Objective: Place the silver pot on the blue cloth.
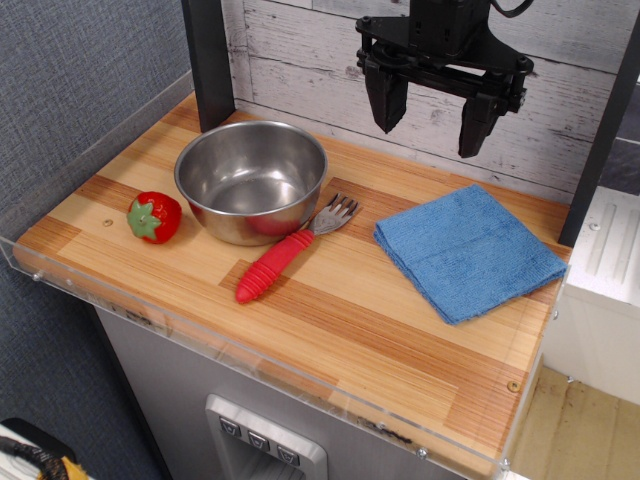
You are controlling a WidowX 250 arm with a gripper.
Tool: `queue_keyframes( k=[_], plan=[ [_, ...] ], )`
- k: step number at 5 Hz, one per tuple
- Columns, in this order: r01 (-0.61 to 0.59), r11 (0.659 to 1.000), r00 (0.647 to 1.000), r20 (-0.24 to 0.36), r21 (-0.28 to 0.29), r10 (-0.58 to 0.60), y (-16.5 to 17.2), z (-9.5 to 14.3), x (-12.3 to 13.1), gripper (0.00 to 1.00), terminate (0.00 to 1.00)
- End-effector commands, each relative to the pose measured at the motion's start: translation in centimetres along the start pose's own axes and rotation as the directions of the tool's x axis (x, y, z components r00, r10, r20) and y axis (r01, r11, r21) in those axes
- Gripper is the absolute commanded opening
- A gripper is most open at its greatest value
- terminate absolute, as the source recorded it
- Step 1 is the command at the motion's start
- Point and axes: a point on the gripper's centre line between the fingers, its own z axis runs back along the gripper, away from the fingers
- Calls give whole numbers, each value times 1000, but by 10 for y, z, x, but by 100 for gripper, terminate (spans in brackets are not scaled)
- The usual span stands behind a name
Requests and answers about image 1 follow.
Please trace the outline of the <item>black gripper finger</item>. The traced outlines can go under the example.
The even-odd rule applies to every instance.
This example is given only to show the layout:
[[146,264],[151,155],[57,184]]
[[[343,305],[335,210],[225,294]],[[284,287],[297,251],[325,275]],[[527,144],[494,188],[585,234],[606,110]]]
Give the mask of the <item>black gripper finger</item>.
[[468,98],[462,110],[458,154],[461,158],[476,156],[500,116],[508,111],[504,98],[491,95],[476,95]]
[[365,85],[376,125],[390,133],[406,113],[408,81],[380,69],[378,64],[365,64]]

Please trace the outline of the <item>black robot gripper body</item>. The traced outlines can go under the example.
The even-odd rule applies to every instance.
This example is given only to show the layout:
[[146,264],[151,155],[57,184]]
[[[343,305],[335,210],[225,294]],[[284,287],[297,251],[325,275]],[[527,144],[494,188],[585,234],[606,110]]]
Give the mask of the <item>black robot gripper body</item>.
[[357,65],[364,73],[366,63],[378,64],[408,83],[461,98],[504,98],[507,112],[516,113],[533,62],[491,32],[489,15],[495,9],[514,16],[530,5],[504,11],[496,1],[411,1],[406,16],[363,16],[356,21]]

